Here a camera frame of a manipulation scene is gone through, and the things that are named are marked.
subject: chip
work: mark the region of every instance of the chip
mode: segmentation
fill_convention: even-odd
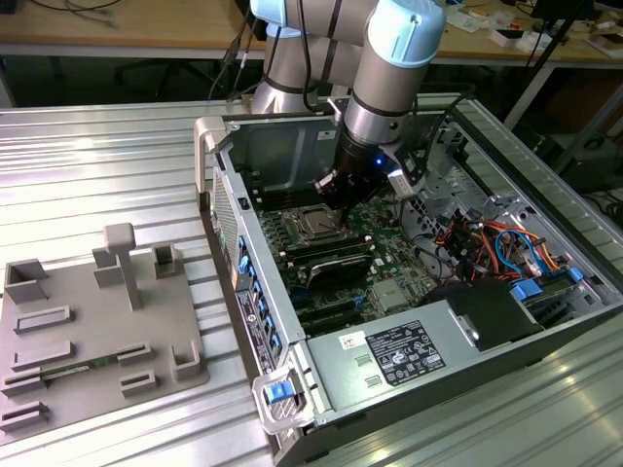
[[[407,297],[405,297],[405,294],[393,279],[377,282],[372,286],[372,289],[379,300],[379,305],[385,312],[392,311],[409,303]]]

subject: table leg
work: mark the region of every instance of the table leg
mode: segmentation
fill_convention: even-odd
[[[539,70],[538,73],[536,73],[536,76],[526,88],[522,96],[519,98],[519,100],[515,104],[515,107],[513,107],[513,110],[510,111],[508,117],[506,117],[506,120],[504,120],[504,124],[508,128],[513,129],[515,125],[519,122],[519,120],[528,110],[528,107],[530,107],[530,104],[532,104],[532,101],[541,90],[541,88],[543,88],[543,85],[545,85],[553,71],[553,66],[545,65]]]
[[[9,90],[4,72],[2,68],[0,68],[0,109],[8,109],[11,107],[15,107],[15,102],[11,97],[11,91]]]

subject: metal bracket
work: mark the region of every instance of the metal bracket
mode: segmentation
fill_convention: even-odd
[[[200,195],[205,193],[205,155],[220,151],[228,142],[229,131],[221,117],[197,119],[195,122],[195,184]]]
[[[258,408],[262,427],[269,435],[276,435],[277,433],[289,429],[303,428],[304,426],[310,425],[315,420],[311,399],[307,396],[298,378],[292,358],[293,357],[289,355],[284,365],[271,373],[260,375],[253,379],[253,398]],[[264,391],[266,387],[287,379],[292,382],[300,397],[303,398],[301,409],[293,415],[282,419],[275,419],[271,407],[264,397]]]

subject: wire bundle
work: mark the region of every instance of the wire bundle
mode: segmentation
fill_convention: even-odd
[[[552,273],[560,269],[545,244],[535,233],[500,222],[483,223],[480,231],[468,229],[467,224],[466,221],[462,223],[454,221],[443,234],[435,239],[438,248],[463,250],[462,260],[460,260],[462,267],[457,268],[463,280],[467,275],[469,275],[468,280],[485,276],[501,280],[516,280],[533,276],[531,272],[525,271],[512,261],[513,255],[517,257],[519,253],[517,241],[530,250],[532,259],[541,273]]]

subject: white sticker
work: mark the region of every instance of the white sticker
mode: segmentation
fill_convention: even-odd
[[[326,139],[335,139],[336,131],[332,129],[330,131],[319,131],[318,132],[318,141],[324,141]]]
[[[357,331],[356,333],[344,334],[339,336],[338,340],[344,350],[349,348],[359,347],[366,343],[366,334],[363,331]]]

